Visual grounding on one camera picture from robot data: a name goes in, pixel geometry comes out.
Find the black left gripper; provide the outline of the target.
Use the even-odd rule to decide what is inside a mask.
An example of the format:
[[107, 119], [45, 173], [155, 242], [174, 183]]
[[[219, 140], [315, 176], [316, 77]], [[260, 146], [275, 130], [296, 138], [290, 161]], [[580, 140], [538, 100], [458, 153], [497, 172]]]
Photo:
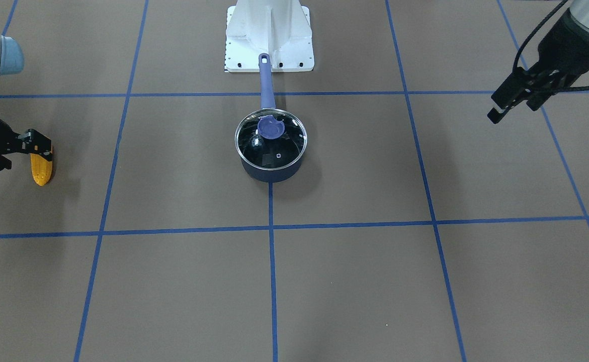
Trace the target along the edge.
[[498, 124], [516, 105], [526, 101], [536, 112], [556, 93], [589, 91], [589, 85], [574, 82], [589, 71], [589, 26], [578, 12], [566, 10], [538, 44], [538, 61], [529, 69], [518, 66], [522, 51], [544, 25], [541, 21], [518, 49], [513, 71], [490, 97], [494, 108], [487, 113]]

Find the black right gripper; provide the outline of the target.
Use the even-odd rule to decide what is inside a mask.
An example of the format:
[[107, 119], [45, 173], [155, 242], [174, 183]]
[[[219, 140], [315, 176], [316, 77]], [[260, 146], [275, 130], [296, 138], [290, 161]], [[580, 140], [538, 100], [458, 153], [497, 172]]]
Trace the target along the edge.
[[34, 129], [25, 133], [14, 132], [0, 119], [0, 171], [12, 169], [12, 161], [5, 157], [11, 153], [35, 154], [47, 162], [53, 162], [53, 144], [50, 138]]

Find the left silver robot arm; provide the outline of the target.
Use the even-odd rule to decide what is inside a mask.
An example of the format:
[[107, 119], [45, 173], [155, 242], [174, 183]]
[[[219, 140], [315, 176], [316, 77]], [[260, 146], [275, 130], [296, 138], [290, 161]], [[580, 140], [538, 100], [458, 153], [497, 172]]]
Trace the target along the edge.
[[[529, 41], [565, 5], [568, 8], [538, 44], [537, 62], [531, 68], [522, 68], [518, 62]], [[589, 1], [562, 1], [518, 48], [510, 74], [491, 96], [495, 106], [488, 119], [497, 124], [522, 102], [535, 112], [558, 93], [589, 91], [589, 85], [574, 85], [588, 72]]]

